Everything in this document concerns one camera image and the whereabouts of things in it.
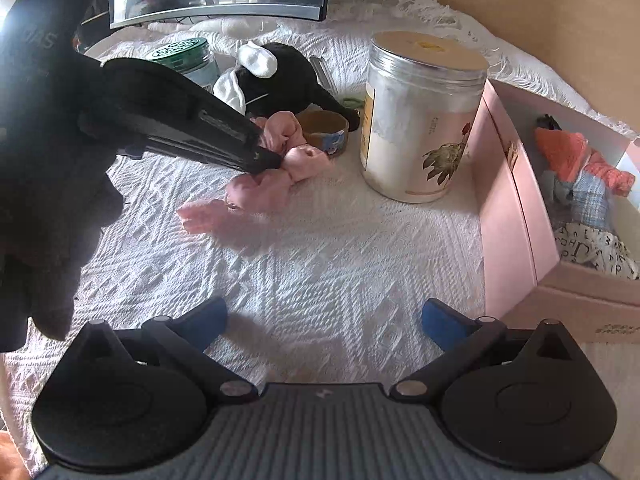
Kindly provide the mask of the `black gloved left hand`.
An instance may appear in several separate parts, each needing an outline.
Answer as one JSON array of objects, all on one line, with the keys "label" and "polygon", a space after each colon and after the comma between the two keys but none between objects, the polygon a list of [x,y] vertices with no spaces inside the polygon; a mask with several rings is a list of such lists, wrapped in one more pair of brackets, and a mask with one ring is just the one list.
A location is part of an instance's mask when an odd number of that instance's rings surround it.
[{"label": "black gloved left hand", "polygon": [[26,342],[29,323],[62,340],[81,269],[124,200],[107,175],[115,151],[71,122],[34,122],[1,142],[1,349]]}]

